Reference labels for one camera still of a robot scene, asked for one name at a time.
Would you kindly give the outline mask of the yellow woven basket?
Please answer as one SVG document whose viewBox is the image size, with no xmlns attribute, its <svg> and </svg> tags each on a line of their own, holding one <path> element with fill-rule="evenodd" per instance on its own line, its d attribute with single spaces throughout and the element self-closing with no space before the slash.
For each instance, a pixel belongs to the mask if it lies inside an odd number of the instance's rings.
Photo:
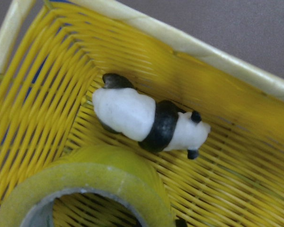
<svg viewBox="0 0 284 227">
<path fill-rule="evenodd" d="M 12 54 L 34 4 L 12 1 L 0 29 L 0 206 L 57 159 L 110 145 L 151 164 L 182 226 L 284 227 L 284 80 L 115 0 L 44 0 Z M 152 154 L 104 130 L 91 96 L 106 72 L 198 110 L 212 127 L 199 158 Z M 101 227 L 109 200 L 87 198 L 87 227 Z M 141 226 L 115 208 L 108 227 Z"/>
</svg>

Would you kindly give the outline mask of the yellow clear tape roll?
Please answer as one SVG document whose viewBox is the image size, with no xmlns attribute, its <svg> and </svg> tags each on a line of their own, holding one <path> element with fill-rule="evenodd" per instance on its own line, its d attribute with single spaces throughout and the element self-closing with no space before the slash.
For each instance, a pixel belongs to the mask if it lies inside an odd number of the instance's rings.
<svg viewBox="0 0 284 227">
<path fill-rule="evenodd" d="M 132 150 L 110 145 L 72 151 L 17 185 L 0 206 L 0 227 L 87 226 L 96 215 L 87 195 L 109 200 L 100 226 L 116 221 L 116 205 L 142 227 L 173 227 L 175 214 L 157 171 Z"/>
</svg>

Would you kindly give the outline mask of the panda toy figurine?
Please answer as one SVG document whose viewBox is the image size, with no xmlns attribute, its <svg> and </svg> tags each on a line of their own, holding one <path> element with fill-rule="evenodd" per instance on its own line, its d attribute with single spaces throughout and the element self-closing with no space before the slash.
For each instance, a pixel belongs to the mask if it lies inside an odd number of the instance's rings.
<svg viewBox="0 0 284 227">
<path fill-rule="evenodd" d="M 186 150 L 188 159 L 199 155 L 211 131 L 196 110 L 186 112 L 169 100 L 156 102 L 138 93 L 124 76 L 106 73 L 104 86 L 92 96 L 101 125 L 137 141 L 149 152 Z"/>
</svg>

